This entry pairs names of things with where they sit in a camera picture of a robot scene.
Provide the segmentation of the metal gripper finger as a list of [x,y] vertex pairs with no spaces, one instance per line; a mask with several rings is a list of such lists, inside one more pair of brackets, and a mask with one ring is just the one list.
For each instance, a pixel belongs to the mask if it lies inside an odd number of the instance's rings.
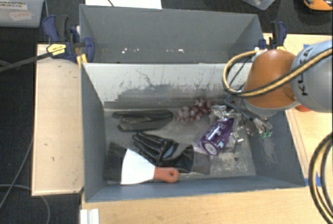
[[244,142],[245,138],[238,132],[231,132],[228,147],[231,152],[235,152]]
[[228,108],[225,105],[213,105],[211,107],[211,114],[217,119],[229,118]]

